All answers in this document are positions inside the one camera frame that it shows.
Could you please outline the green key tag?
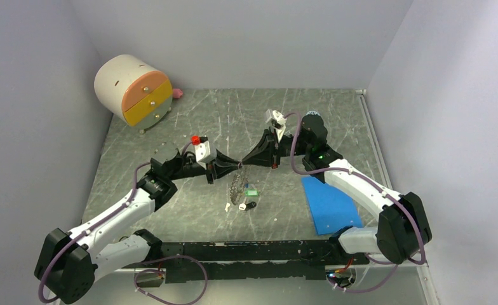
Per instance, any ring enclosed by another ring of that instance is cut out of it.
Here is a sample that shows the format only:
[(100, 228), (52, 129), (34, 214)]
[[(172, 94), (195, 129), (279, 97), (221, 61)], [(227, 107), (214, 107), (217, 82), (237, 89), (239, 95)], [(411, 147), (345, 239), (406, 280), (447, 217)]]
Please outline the green key tag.
[(246, 196), (258, 196), (259, 191), (256, 189), (248, 189), (245, 191)]

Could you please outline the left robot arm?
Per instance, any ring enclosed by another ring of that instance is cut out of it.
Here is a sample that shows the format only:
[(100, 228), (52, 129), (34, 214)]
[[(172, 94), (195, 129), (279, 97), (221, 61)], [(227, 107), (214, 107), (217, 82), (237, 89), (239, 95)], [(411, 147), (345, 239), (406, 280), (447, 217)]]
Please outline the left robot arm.
[(203, 175), (212, 183), (242, 167), (216, 149), (200, 148), (189, 155), (176, 151), (166, 161), (152, 158), (143, 165), (148, 171), (142, 177), (135, 171), (131, 190), (113, 206), (69, 231), (57, 228), (46, 236), (34, 270), (42, 303), (72, 304), (97, 280), (121, 267), (158, 264), (163, 243), (148, 230), (116, 243), (113, 239), (168, 203), (178, 190), (174, 180)]

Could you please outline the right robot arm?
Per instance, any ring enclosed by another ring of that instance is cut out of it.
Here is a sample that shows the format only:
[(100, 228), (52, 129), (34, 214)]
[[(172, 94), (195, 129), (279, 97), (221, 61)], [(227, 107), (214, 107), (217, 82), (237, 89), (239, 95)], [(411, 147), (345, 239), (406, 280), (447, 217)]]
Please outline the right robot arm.
[(328, 145), (328, 130), (317, 112), (298, 116), (293, 135), (285, 135), (288, 115), (269, 109), (264, 117), (269, 128), (238, 163), (239, 168), (275, 168), (282, 158), (290, 158), (295, 173), (342, 191), (377, 219), (377, 227), (350, 227), (339, 233), (328, 248), (331, 260), (343, 264), (353, 254), (364, 253), (381, 254), (389, 264), (427, 262), (425, 246), (432, 232), (418, 195), (394, 191), (352, 166)]

